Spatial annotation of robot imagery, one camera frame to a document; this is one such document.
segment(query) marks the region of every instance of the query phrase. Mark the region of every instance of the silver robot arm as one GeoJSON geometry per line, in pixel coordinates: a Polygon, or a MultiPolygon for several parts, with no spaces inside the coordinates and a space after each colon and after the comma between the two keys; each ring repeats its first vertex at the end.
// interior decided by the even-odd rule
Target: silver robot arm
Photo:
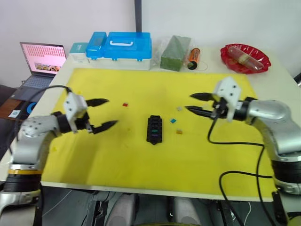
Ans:
{"type": "Polygon", "coordinates": [[[301,225],[301,128],[292,120],[289,107],[279,101],[239,100],[240,88],[228,77],[219,82],[212,94],[192,94],[198,100],[213,100],[214,110],[187,106],[191,112],[214,119],[245,121],[262,134],[274,170],[273,204],[279,223],[301,225]]]}
{"type": "Polygon", "coordinates": [[[99,133],[109,129],[117,121],[94,127],[89,123],[88,106],[98,106],[107,99],[85,101],[82,96],[69,93],[64,102],[65,114],[56,112],[25,120],[18,132],[18,140],[12,148],[12,160],[8,176],[0,187],[0,226],[41,224],[41,211],[36,207],[40,197],[40,181],[52,140],[63,133],[87,129],[99,133]]]}

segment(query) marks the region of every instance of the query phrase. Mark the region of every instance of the table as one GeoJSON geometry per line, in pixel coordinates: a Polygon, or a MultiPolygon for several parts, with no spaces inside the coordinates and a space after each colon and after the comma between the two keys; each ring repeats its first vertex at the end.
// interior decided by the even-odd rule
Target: table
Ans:
{"type": "MultiPolygon", "coordinates": [[[[206,63],[208,67],[202,71],[203,73],[233,73],[229,70],[220,60],[219,48],[202,48],[201,61],[206,63]]],[[[259,99],[277,99],[286,103],[292,111],[292,117],[295,122],[301,126],[301,89],[298,87],[296,82],[287,72],[287,70],[280,64],[278,59],[271,52],[265,51],[269,56],[272,66],[268,72],[261,74],[249,75],[248,78],[253,86],[253,89],[259,99]]],[[[68,82],[73,69],[77,67],[91,68],[90,64],[75,64],[69,57],[64,66],[61,68],[58,75],[53,79],[50,85],[64,85],[68,82]]],[[[31,116],[35,115],[48,115],[54,108],[57,100],[59,99],[62,89],[49,89],[45,92],[41,100],[34,108],[31,116]]],[[[7,175],[8,162],[10,160],[10,154],[7,152],[0,163],[0,179],[4,180],[7,175]]],[[[91,189],[91,190],[105,190],[105,191],[116,191],[116,192],[128,192],[128,193],[141,193],[141,194],[159,194],[159,195],[173,195],[182,197],[193,197],[193,198],[206,198],[206,199],[222,199],[221,195],[208,195],[208,194],[191,194],[183,192],[170,192],[170,191],[154,191],[147,189],[130,189],[120,187],[104,187],[104,186],[83,186],[73,185],[64,183],[52,183],[42,182],[45,186],[57,186],[77,189],[91,189]]],[[[258,201],[257,198],[250,197],[229,197],[232,200],[242,201],[258,201]]]]}
{"type": "Polygon", "coordinates": [[[7,99],[0,106],[0,118],[16,120],[16,118],[10,118],[9,115],[21,102],[21,100],[15,100],[11,98],[7,99]]]}

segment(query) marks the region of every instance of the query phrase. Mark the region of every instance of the floor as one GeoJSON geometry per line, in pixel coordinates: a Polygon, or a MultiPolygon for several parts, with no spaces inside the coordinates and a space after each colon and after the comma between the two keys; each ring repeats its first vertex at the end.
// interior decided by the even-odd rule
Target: floor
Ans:
{"type": "MultiPolygon", "coordinates": [[[[85,191],[70,190],[66,188],[44,187],[45,204],[43,211],[43,226],[81,226],[87,213],[88,204],[91,200],[109,201],[108,214],[116,200],[122,195],[115,192],[99,192],[89,194],[85,191]]],[[[167,197],[158,195],[139,195],[140,205],[136,215],[135,225],[143,223],[165,223],[167,222],[166,203],[167,197]]],[[[198,216],[203,226],[223,226],[223,221],[218,205],[212,200],[192,199],[198,216]]],[[[269,225],[259,202],[250,202],[252,211],[249,214],[246,226],[269,225]]],[[[250,210],[248,202],[233,203],[242,220],[250,210]]],[[[266,203],[269,212],[273,216],[272,204],[266,203]]],[[[233,220],[228,222],[229,226],[238,226],[233,220]]]]}

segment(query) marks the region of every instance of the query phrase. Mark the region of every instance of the white wall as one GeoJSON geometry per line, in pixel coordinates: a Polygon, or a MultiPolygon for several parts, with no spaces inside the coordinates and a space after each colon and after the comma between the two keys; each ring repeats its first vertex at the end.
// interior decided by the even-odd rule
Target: white wall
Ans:
{"type": "Polygon", "coordinates": [[[142,12],[153,41],[176,34],[203,46],[247,44],[275,52],[293,77],[301,72],[301,0],[143,0],[142,12]]]}
{"type": "Polygon", "coordinates": [[[94,31],[135,31],[134,0],[0,0],[0,84],[17,87],[30,71],[19,42],[88,42],[94,31]]]}

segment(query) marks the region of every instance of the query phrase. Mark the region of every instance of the yellow mat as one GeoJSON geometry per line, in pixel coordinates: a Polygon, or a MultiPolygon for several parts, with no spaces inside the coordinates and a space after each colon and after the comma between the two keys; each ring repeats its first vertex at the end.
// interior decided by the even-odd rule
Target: yellow mat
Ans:
{"type": "MultiPolygon", "coordinates": [[[[85,99],[107,98],[110,102],[90,107],[91,124],[119,120],[97,135],[80,131],[55,139],[43,174],[43,181],[81,185],[221,194],[218,177],[227,170],[255,173],[260,147],[213,145],[206,136],[212,121],[184,108],[211,107],[212,103],[189,97],[196,92],[212,92],[221,79],[232,76],[242,88],[241,99],[255,94],[241,74],[201,74],[141,72],[104,69],[75,69],[67,86],[85,99]],[[163,119],[163,142],[146,142],[147,119],[163,119]],[[176,134],[181,129],[183,134],[176,134]]],[[[62,95],[54,111],[63,112],[62,95]]],[[[214,141],[262,142],[259,132],[244,122],[218,120],[214,141]]],[[[264,154],[260,173],[271,175],[264,154]]],[[[255,178],[227,175],[223,185],[227,195],[257,196],[255,178]]],[[[262,193],[271,197],[271,179],[261,179],[262,193]]]]}

